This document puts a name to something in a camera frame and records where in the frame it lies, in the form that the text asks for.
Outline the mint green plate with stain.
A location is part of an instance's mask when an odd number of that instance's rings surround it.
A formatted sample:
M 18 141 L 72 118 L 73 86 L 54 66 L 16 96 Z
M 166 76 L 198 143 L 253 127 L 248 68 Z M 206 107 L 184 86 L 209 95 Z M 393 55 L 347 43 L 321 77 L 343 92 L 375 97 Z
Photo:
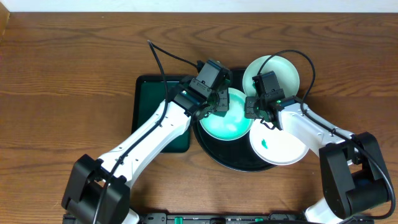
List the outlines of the mint green plate with stain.
M 232 141 L 249 132 L 254 120 L 245 117 L 244 104 L 246 95 L 235 88 L 228 88 L 229 110 L 224 116 L 216 113 L 200 120 L 200 125 L 207 134 L 222 141 Z

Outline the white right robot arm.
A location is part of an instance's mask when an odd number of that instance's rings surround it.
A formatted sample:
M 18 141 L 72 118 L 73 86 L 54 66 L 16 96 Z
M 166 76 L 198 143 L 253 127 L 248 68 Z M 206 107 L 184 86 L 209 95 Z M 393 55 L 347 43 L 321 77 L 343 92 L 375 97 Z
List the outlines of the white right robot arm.
M 296 96 L 280 93 L 249 96 L 245 115 L 296 137 L 320 160 L 323 198 L 308 207 L 311 223 L 347 223 L 354 218 L 383 220 L 396 209 L 396 196 L 377 139 L 370 133 L 354 134 L 314 113 Z M 364 211 L 391 203 L 384 215 Z

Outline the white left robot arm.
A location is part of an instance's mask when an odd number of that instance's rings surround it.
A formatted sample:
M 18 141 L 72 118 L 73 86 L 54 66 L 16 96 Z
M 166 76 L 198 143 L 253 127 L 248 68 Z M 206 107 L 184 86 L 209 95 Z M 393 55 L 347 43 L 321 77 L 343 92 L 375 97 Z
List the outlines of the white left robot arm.
M 193 120 L 227 111 L 228 90 L 204 94 L 174 86 L 154 114 L 120 145 L 93 159 L 85 154 L 73 165 L 62 207 L 81 223 L 138 223 L 130 208 L 131 189 L 142 171 Z

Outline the green scrubbing sponge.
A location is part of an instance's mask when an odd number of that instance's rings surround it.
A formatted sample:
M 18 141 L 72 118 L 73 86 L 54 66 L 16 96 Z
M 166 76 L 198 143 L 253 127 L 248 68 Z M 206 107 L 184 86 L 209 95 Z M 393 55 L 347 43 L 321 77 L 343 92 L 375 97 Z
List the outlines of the green scrubbing sponge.
M 229 80 L 223 81 L 220 86 L 214 90 L 210 98 L 208 99 L 208 104 L 210 108 L 208 109 L 207 116 L 214 114 L 215 116 L 224 118 L 229 110 L 229 87 L 231 82 Z

